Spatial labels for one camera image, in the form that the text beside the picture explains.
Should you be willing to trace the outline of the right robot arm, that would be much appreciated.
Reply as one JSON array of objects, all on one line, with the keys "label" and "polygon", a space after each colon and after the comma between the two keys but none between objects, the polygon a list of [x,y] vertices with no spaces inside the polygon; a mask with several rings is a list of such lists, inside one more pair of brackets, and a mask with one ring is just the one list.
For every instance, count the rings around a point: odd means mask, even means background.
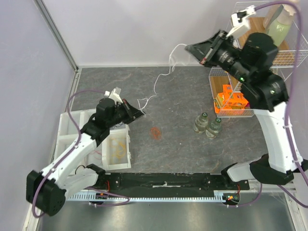
[{"label": "right robot arm", "polygon": [[268,153],[257,160],[235,163],[222,170],[221,186],[232,189],[242,180],[286,185],[295,173],[305,172],[308,162],[296,148],[290,120],[285,115],[289,95],[283,79],[271,71],[278,47],[264,33],[252,33],[237,48],[233,36],[220,30],[210,39],[187,45],[205,67],[219,66],[241,83],[241,93],[257,116]]}]

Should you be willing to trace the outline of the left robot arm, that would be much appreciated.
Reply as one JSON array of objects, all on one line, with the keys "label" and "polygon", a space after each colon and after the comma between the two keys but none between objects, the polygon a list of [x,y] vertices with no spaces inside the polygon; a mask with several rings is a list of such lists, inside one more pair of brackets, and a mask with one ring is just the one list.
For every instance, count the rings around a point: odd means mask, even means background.
[{"label": "left robot arm", "polygon": [[36,172],[32,170],[26,178],[26,200],[32,204],[32,214],[39,209],[43,215],[54,216],[63,207],[66,199],[83,189],[101,189],[105,185],[105,170],[95,164],[86,166],[81,172],[71,172],[85,156],[97,148],[110,134],[115,125],[126,125],[144,115],[142,110],[131,106],[125,99],[116,102],[101,99],[88,122],[79,128],[77,138],[52,163]]}]

